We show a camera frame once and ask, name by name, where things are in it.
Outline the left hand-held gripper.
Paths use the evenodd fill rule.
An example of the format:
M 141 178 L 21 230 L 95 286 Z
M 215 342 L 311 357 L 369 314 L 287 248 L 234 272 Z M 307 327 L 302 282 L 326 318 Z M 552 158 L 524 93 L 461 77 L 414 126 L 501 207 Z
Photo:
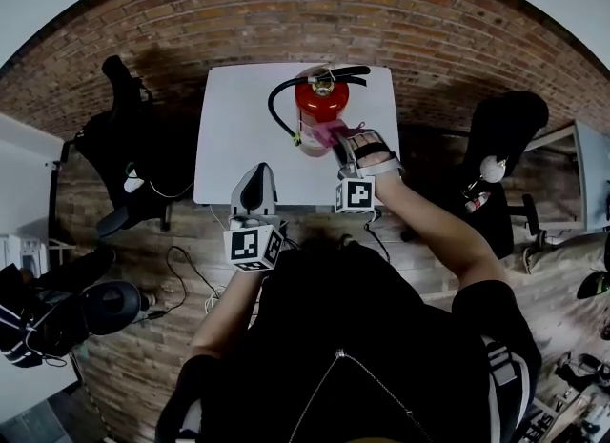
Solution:
M 272 168 L 259 163 L 247 171 L 234 187 L 232 214 L 224 231 L 227 261 L 243 272 L 275 268 L 285 241 L 282 221 L 276 213 L 276 187 Z M 247 215 L 262 210 L 264 215 Z

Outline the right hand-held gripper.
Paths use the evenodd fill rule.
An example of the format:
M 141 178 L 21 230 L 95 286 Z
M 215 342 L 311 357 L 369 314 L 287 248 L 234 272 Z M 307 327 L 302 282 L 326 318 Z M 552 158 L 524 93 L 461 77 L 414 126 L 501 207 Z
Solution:
M 347 128 L 334 128 L 331 135 L 335 140 L 333 152 L 338 163 L 338 180 L 336 187 L 335 211 L 337 213 L 364 213 L 375 209 L 376 179 L 379 176 L 392 173 L 397 177 L 403 172 L 397 154 L 392 151 L 381 137 L 382 144 L 386 145 L 391 158 L 383 163 L 360 168 L 356 163 L 353 147 L 349 140 L 352 135 L 364 131 L 375 130 L 349 130 Z

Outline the pink cloth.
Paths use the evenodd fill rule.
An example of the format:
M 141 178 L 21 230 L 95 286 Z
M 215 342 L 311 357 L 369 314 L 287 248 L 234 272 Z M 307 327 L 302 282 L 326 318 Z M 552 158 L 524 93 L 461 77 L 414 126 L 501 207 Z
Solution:
M 340 119 L 317 123 L 312 127 L 315 140 L 324 148 L 331 148 L 338 143 L 337 138 L 348 130 Z

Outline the red fire extinguisher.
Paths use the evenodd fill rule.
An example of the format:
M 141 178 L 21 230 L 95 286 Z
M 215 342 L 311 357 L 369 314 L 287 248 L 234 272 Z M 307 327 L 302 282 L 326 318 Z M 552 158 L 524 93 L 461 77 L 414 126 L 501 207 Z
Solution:
M 333 147 L 322 147 L 315 140 L 312 127 L 317 123 L 342 120 L 342 114 L 349 104 L 350 87 L 365 87 L 366 77 L 370 73 L 371 69 L 367 66 L 334 68 L 321 65 L 304 70 L 270 92 L 267 100 L 269 114 L 304 154 L 313 158 L 322 157 Z M 294 91 L 295 129 L 282 120 L 275 110 L 275 99 L 285 90 Z

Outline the person's right forearm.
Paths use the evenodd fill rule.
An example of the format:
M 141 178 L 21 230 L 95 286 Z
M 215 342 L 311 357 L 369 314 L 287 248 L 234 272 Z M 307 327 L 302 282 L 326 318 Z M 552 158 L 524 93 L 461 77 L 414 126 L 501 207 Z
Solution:
M 397 173 L 385 172 L 376 178 L 376 197 L 420 236 L 462 289 L 506 280 L 504 268 L 480 233 L 411 190 Z

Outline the person's left forearm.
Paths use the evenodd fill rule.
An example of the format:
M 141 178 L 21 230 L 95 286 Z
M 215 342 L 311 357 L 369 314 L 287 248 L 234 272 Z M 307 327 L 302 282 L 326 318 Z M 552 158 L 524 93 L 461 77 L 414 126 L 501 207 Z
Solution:
M 236 271 L 193 336 L 191 356 L 220 359 L 232 352 L 248 330 L 264 272 Z

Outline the person's right hand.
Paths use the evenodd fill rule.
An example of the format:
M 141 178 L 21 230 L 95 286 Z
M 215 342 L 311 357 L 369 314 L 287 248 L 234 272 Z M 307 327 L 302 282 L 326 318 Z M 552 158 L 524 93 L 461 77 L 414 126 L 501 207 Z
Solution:
M 388 147 L 382 144 L 381 137 L 376 131 L 359 132 L 352 135 L 348 141 L 360 168 L 371 167 L 391 158 Z

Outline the small white bag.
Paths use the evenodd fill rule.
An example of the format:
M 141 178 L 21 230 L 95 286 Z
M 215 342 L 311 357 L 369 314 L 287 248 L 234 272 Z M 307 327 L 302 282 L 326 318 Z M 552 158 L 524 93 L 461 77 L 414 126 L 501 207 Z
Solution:
M 144 184 L 144 180 L 141 179 L 135 168 L 131 167 L 127 174 L 127 178 L 124 182 L 123 188 L 126 193 L 133 193 Z

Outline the black office chair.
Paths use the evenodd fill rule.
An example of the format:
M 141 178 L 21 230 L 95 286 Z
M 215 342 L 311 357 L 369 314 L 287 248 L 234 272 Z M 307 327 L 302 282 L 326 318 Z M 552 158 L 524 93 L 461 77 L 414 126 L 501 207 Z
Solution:
M 508 91 L 481 101 L 475 109 L 465 156 L 458 168 L 457 189 L 464 220 L 489 243 L 499 259 L 513 253 L 515 241 L 512 217 L 520 215 L 530 222 L 530 232 L 539 232 L 536 206 L 531 195 L 523 196 L 520 206 L 508 204 L 504 178 L 514 171 L 526 146 L 549 119 L 546 102 L 531 91 Z M 497 183 L 480 179 L 481 161 L 490 155 L 506 159 L 506 173 Z M 488 191 L 489 200 L 473 213 L 464 205 L 469 198 Z
M 67 162 L 76 149 L 105 185 L 113 210 L 96 224 L 100 237 L 151 219 L 159 220 L 166 232 L 172 204 L 194 186 L 195 133 L 160 112 L 152 93 L 119 56 L 108 57 L 102 71 L 112 86 L 112 107 L 93 116 L 64 144 L 61 161 Z M 126 193 L 123 185 L 131 167 L 144 184 Z

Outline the small red-white bottle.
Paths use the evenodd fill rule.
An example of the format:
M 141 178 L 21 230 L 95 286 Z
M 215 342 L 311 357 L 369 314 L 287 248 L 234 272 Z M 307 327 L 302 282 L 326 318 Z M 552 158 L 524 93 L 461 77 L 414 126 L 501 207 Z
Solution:
M 473 213 L 479 208 L 481 208 L 491 197 L 491 193 L 488 191 L 483 191 L 478 193 L 474 198 L 469 198 L 464 208 L 467 213 Z

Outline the white round plush ball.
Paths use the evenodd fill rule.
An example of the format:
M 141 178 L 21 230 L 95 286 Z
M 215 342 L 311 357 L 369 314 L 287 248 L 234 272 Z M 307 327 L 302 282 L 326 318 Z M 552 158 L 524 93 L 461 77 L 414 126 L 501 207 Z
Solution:
M 488 183 L 499 182 L 506 173 L 506 159 L 495 155 L 485 157 L 479 166 L 480 179 Z

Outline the person's black shirt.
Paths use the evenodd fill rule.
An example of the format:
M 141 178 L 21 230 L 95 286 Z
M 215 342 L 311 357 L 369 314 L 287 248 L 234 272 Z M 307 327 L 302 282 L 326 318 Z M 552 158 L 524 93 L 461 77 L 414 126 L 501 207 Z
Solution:
M 492 443 L 486 339 L 528 373 L 499 389 L 518 416 L 541 357 L 507 284 L 469 286 L 444 311 L 355 242 L 287 250 L 235 349 L 184 364 L 155 443 L 176 442 L 194 403 L 197 443 Z

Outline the black round-backed chair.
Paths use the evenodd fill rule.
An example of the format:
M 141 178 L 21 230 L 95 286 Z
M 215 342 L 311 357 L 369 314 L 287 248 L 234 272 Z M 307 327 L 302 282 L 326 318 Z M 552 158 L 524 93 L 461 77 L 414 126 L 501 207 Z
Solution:
M 80 294 L 89 334 L 122 331 L 141 312 L 140 291 L 129 282 L 110 281 L 90 286 Z

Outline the white box device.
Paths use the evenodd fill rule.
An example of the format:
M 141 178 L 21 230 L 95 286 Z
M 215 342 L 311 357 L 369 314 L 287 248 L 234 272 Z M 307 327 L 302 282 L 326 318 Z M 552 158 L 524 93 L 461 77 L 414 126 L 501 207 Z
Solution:
M 0 235 L 0 270 L 14 264 L 35 277 L 49 270 L 48 248 L 40 239 L 13 234 Z

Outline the grey desk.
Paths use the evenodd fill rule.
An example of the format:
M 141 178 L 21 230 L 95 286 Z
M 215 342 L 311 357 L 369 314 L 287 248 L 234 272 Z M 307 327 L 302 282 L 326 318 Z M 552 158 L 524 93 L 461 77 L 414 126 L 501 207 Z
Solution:
M 525 148 L 532 151 L 572 136 L 576 146 L 580 220 L 539 222 L 545 231 L 596 232 L 610 228 L 610 135 L 595 131 L 581 121 L 532 140 Z

